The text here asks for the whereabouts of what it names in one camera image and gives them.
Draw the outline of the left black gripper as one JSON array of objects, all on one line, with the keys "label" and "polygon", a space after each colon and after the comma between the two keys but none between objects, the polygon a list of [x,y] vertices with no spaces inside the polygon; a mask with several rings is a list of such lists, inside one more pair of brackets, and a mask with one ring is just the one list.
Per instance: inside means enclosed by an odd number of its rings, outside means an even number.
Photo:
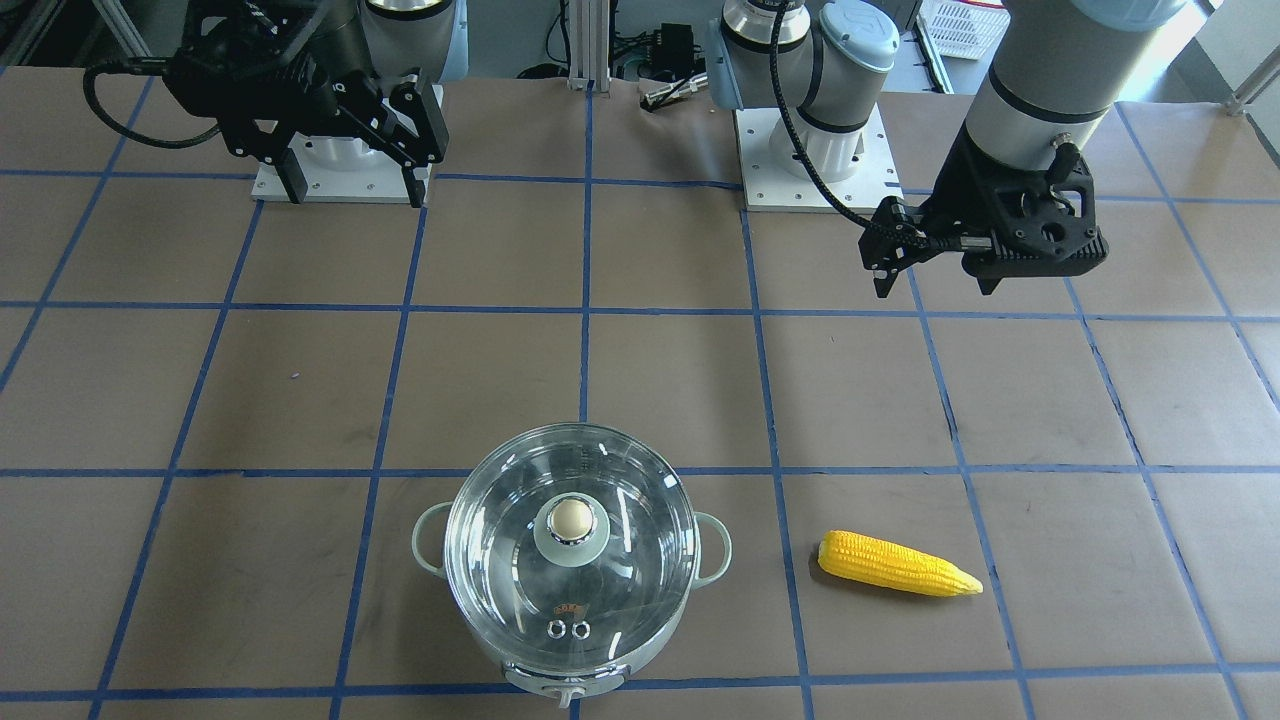
[{"label": "left black gripper", "polygon": [[[963,255],[963,269],[991,295],[1009,278],[1075,277],[1110,254],[1096,215],[1094,182],[1082,150],[1066,140],[1052,146],[1047,167],[1007,167],[960,129],[922,204],[922,229]],[[859,240],[876,296],[887,299],[908,268],[936,256],[918,214],[900,197],[884,197]]]}]

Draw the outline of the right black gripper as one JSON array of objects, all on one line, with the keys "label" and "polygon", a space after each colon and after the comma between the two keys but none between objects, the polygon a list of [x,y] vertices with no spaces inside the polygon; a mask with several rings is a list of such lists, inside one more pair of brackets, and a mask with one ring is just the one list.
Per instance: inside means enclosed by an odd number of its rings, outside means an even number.
[{"label": "right black gripper", "polygon": [[428,192],[417,169],[442,161],[449,143],[428,77],[406,76],[388,95],[375,85],[356,1],[191,1],[163,82],[183,110],[215,123],[165,149],[223,133],[294,205],[306,200],[294,135],[362,140],[397,164],[415,209]]}]

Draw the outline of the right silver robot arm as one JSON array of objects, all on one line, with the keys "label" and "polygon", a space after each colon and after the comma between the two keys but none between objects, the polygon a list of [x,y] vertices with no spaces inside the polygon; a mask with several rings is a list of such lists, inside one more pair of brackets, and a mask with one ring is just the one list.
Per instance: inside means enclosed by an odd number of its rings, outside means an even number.
[{"label": "right silver robot arm", "polygon": [[462,1],[192,1],[163,79],[274,202],[424,205],[468,69]]}]

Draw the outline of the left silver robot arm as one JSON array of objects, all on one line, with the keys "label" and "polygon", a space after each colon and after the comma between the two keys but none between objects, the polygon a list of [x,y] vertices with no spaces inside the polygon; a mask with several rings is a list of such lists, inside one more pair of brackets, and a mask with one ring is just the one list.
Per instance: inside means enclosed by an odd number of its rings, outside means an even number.
[{"label": "left silver robot arm", "polygon": [[1084,149],[1179,1],[1007,1],[1007,28],[934,179],[870,214],[835,191],[854,172],[900,32],[867,1],[727,1],[707,70],[718,105],[768,109],[771,165],[861,228],[861,264],[890,295],[908,268],[956,252],[982,293],[1078,277],[1108,256]]}]

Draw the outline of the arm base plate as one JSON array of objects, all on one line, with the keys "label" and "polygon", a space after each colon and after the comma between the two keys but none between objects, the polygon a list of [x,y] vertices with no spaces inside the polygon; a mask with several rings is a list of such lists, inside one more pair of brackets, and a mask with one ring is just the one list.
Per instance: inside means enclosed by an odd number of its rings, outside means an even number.
[{"label": "arm base plate", "polygon": [[[733,119],[745,208],[749,211],[833,211],[795,158],[778,109],[736,110]],[[852,133],[817,129],[799,114],[794,114],[794,124],[818,176],[842,205],[870,215],[882,199],[902,197],[877,105],[868,122]]]},{"label": "arm base plate", "polygon": [[[442,108],[443,87],[434,86]],[[291,145],[306,176],[306,200],[302,204],[410,205],[397,164],[346,128],[340,118],[340,81],[332,83],[332,96],[335,100],[332,115],[302,124],[292,123],[296,135]],[[416,172],[428,186],[433,165]],[[275,177],[269,176],[260,165],[251,196],[264,202],[289,202]]]}]

